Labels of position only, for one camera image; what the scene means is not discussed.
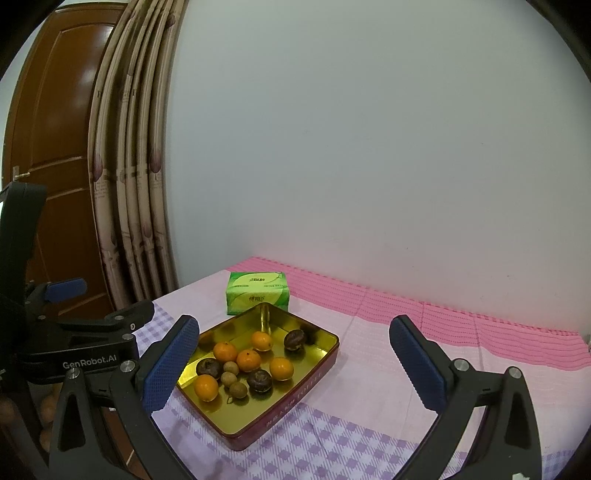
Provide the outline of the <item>person left hand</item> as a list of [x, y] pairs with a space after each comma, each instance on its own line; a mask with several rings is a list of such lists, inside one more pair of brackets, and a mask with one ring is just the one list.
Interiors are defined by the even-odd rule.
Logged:
[[51, 390], [37, 404], [32, 393], [26, 393], [23, 399], [15, 400], [6, 392], [1, 392], [1, 424], [11, 425], [20, 418], [31, 438], [37, 435], [39, 447], [49, 453], [51, 448], [52, 428], [57, 413], [57, 403], [63, 383], [52, 385]]

